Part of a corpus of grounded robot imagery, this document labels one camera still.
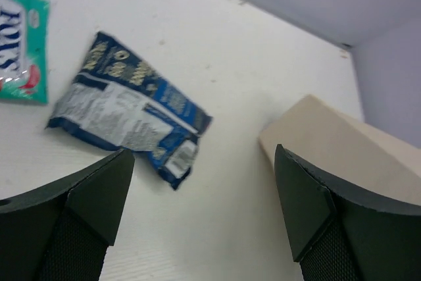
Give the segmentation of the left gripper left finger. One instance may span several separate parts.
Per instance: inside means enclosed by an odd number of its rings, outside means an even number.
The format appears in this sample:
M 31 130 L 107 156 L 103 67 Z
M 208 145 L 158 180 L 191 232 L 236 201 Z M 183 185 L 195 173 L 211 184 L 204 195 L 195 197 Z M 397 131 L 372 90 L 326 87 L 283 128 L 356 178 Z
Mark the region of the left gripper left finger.
M 121 149 L 1 200 L 2 280 L 98 280 L 114 245 L 134 169 Z

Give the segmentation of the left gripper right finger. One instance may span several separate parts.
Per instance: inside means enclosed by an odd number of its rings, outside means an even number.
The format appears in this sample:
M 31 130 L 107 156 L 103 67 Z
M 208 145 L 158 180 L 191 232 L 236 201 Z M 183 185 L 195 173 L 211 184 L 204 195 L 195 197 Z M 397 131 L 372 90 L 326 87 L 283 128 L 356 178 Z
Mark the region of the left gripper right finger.
M 420 207 L 330 174 L 283 146 L 274 173 L 305 280 L 419 280 Z

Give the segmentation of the blue snack packet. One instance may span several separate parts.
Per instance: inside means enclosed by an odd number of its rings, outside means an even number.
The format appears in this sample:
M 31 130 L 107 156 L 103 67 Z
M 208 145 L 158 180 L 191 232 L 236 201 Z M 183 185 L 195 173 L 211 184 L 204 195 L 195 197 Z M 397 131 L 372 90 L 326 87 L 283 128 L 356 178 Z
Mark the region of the blue snack packet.
M 106 151 L 147 158 L 177 190 L 191 173 L 212 117 L 114 37 L 97 32 L 48 128 Z

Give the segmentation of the teal Fox's candy bag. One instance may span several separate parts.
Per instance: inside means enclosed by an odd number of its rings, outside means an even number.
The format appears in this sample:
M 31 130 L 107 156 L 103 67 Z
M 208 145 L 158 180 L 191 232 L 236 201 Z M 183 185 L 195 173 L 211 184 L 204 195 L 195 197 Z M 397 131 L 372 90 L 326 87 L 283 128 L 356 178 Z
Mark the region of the teal Fox's candy bag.
M 1 98 L 48 103 L 47 0 L 1 0 Z

